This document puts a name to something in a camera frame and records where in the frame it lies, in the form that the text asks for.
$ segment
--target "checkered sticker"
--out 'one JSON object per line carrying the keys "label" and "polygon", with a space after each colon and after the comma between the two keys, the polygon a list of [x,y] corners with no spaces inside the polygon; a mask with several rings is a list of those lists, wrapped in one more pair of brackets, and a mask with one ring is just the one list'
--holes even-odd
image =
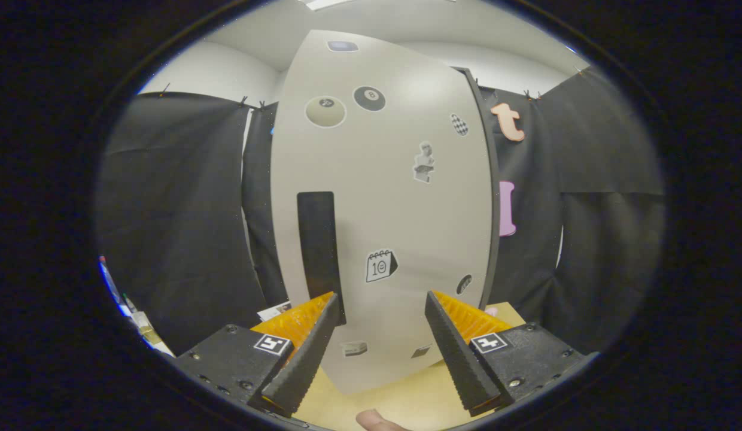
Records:
{"label": "checkered sticker", "polygon": [[287,338],[280,338],[280,336],[275,335],[263,335],[262,338],[254,344],[254,349],[264,350],[268,352],[268,354],[280,356],[289,343],[291,343],[291,341]]}
{"label": "checkered sticker", "polygon": [[465,123],[464,120],[461,120],[459,115],[451,114],[451,124],[454,125],[454,130],[459,134],[459,136],[467,136],[467,133],[469,133],[467,123]]}

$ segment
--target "calendar sticker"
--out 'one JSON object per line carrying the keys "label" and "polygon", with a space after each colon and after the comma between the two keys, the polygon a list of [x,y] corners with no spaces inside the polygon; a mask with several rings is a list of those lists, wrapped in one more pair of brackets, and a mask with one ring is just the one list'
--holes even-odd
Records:
{"label": "calendar sticker", "polygon": [[392,250],[382,249],[369,254],[366,259],[366,283],[387,278],[398,269],[398,261]]}

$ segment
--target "white wall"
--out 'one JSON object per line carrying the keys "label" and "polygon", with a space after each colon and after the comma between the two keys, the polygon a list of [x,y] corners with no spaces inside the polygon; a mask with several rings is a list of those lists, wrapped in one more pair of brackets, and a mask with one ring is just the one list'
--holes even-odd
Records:
{"label": "white wall", "polygon": [[286,81],[286,75],[288,74],[288,69],[285,71],[282,71],[281,74],[278,76],[278,81],[275,82],[275,85],[273,85],[273,101],[277,102],[281,100],[281,92],[283,91],[283,82]]}
{"label": "white wall", "polygon": [[484,47],[440,42],[402,42],[399,45],[437,58],[446,65],[468,68],[480,85],[520,95],[525,90],[530,90],[534,97],[536,92],[543,95],[576,73],[574,70],[565,75],[535,60]]}
{"label": "white wall", "polygon": [[221,44],[193,44],[150,79],[139,92],[168,91],[198,93],[258,106],[273,102],[273,88],[280,72],[258,59]]}
{"label": "white wall", "polygon": [[[550,66],[503,51],[464,44],[440,42],[402,42],[421,54],[437,58],[449,66],[472,71],[480,85],[512,91],[520,95],[530,90],[542,95],[573,76]],[[164,66],[139,92],[169,91],[199,93],[258,106],[281,98],[286,71],[276,71],[257,58],[221,44],[201,41]]]}

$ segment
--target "pink letter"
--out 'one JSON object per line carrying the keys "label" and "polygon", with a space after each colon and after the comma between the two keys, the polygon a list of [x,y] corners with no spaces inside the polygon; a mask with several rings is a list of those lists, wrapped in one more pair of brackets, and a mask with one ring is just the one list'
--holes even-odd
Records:
{"label": "pink letter", "polygon": [[517,130],[514,120],[519,120],[519,114],[516,110],[511,110],[507,104],[497,104],[491,108],[491,114],[496,114],[499,119],[499,126],[501,126],[501,132],[509,140],[520,142],[525,139],[525,132]]}
{"label": "pink letter", "polygon": [[509,236],[516,232],[517,228],[512,224],[512,190],[514,184],[509,181],[499,182],[499,236]]}

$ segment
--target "black circle sticker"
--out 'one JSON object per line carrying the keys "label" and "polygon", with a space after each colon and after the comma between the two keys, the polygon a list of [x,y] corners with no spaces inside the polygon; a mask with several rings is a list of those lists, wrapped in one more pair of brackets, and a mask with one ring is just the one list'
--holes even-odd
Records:
{"label": "black circle sticker", "polygon": [[381,110],[385,105],[384,95],[374,87],[355,90],[355,101],[365,110]]}
{"label": "black circle sticker", "polygon": [[456,295],[461,295],[464,293],[464,289],[467,288],[467,286],[472,283],[472,276],[467,274],[464,276],[464,278],[459,281],[459,286],[456,286]]}

